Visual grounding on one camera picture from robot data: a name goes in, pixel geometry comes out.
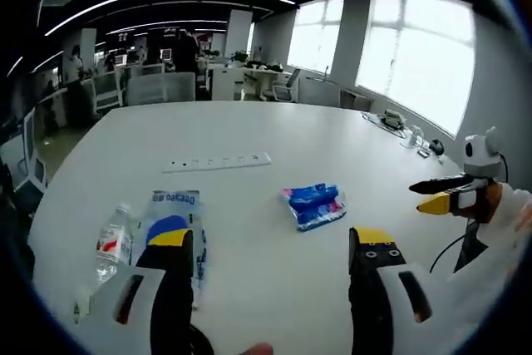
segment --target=bright window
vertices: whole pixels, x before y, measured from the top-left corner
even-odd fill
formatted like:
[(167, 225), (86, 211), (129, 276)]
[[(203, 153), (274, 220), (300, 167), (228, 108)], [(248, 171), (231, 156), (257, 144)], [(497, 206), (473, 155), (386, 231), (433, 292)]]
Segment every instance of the bright window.
[(343, 0), (303, 4), (293, 25), (288, 64), (325, 73), (333, 64)]
[(102, 52), (96, 52), (94, 53), (94, 65), (97, 66), (98, 65), (98, 62), (104, 58), (105, 56), (105, 53), (102, 51)]
[(253, 32), (255, 30), (255, 23), (252, 22), (251, 26), (249, 27), (249, 35), (248, 35), (248, 46), (246, 47), (246, 52), (251, 56), (251, 44), (253, 43)]
[(59, 86), (59, 67), (52, 69), (52, 85), (53, 87)]
[(456, 136), (475, 69), (471, 7), (456, 0), (373, 0), (356, 85)]

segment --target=plastic water bottle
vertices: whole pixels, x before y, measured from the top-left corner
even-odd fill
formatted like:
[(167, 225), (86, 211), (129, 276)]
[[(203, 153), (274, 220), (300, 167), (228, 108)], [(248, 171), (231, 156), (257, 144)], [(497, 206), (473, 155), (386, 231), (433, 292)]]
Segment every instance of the plastic water bottle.
[(130, 207), (120, 204), (115, 213), (101, 228), (96, 245), (96, 271), (98, 285), (116, 273), (118, 263), (131, 261), (131, 216)]

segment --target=power strip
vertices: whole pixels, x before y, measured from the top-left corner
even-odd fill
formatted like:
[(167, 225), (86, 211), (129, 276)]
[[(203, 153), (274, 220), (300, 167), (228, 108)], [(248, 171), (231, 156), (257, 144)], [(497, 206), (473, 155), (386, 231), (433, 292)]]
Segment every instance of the power strip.
[(242, 168), (271, 164), (266, 153), (247, 155), (227, 155), (225, 157), (190, 158), (173, 160), (163, 169), (163, 173), (186, 172), (187, 170), (221, 170), (223, 168)]

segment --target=blue plastic packaging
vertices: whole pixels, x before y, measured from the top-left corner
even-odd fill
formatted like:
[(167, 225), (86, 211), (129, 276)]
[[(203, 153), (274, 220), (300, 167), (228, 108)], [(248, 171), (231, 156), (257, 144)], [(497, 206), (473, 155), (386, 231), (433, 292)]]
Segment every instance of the blue plastic packaging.
[(306, 232), (342, 218), (347, 210), (336, 185), (320, 183), (309, 187), (283, 189), (283, 196), (298, 222), (298, 230)]
[(194, 291), (194, 308), (198, 308), (200, 305), (204, 267), (207, 259), (207, 240), (202, 214), (199, 191), (154, 190), (151, 200), (146, 206), (140, 227), (135, 233), (131, 251), (131, 264), (136, 264), (146, 246), (156, 236), (179, 229), (191, 229), (194, 241), (192, 244), (194, 275), (191, 279), (192, 290)]

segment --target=cable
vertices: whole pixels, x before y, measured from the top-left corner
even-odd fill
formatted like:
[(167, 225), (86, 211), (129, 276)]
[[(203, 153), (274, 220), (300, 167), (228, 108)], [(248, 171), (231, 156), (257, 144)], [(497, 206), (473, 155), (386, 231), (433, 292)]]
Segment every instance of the cable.
[(502, 162), (505, 163), (506, 183), (508, 183), (509, 176), (508, 176), (508, 164), (506, 163), (506, 157), (504, 157), (501, 153), (499, 153), (499, 155), (500, 155), (500, 158), (502, 159)]
[(209, 339), (192, 323), (190, 324), (190, 353), (199, 355), (214, 355), (214, 349)]
[(386, 131), (388, 133), (391, 133), (392, 135), (394, 135), (395, 137), (398, 137), (399, 139), (406, 139), (407, 138), (406, 133), (405, 133), (404, 130), (396, 130), (396, 129), (391, 128), (390, 126), (387, 126), (387, 125), (383, 124), (382, 123), (382, 116), (380, 116), (378, 114), (373, 115), (371, 113), (363, 112), (362, 113), (362, 118), (364, 118), (366, 121), (371, 122), (373, 125), (378, 126), (382, 130), (384, 130), (384, 131)]
[(452, 247), (453, 245), (455, 245), (456, 243), (458, 243), (460, 240), (464, 239), (466, 236), (466, 234), (463, 234), (462, 236), (460, 236), (458, 239), (454, 240), (453, 242), (451, 242), (450, 244), (447, 245), (447, 247), (445, 247), (439, 254), (438, 256), (436, 257), (436, 259), (434, 260), (434, 262), (432, 263), (432, 266), (431, 268), (429, 269), (429, 274), (432, 273), (432, 270), (434, 269), (434, 267), (436, 266), (436, 262), (438, 262), (441, 258), (441, 256), (450, 248)]

